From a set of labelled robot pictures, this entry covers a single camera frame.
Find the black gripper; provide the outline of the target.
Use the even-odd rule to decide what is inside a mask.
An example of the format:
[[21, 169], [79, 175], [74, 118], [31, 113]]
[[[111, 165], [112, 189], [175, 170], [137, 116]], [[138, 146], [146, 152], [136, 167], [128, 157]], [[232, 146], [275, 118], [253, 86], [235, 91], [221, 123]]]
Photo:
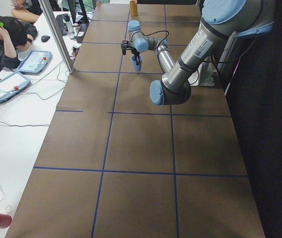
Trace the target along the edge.
[[136, 48], [132, 45], [132, 42], [123, 40], [120, 44], [122, 54], [126, 55], [127, 51], [131, 51], [135, 55], [135, 63], [136, 65], [140, 64], [140, 55]]

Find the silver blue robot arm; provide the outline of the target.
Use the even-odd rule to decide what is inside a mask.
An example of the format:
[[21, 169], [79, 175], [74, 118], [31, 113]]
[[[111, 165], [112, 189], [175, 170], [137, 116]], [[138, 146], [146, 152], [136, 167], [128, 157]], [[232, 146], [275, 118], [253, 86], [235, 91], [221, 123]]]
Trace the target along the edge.
[[179, 105], [191, 95], [188, 81], [213, 49], [227, 42], [231, 35], [237, 38], [255, 38], [268, 34], [274, 24], [274, 0], [206, 0], [198, 31], [177, 61], [173, 61], [164, 39], [146, 36], [140, 22], [128, 22], [129, 39], [121, 43], [122, 53], [130, 50], [136, 64], [140, 54], [151, 50], [157, 55], [164, 72], [161, 80], [151, 83], [149, 94], [156, 105]]

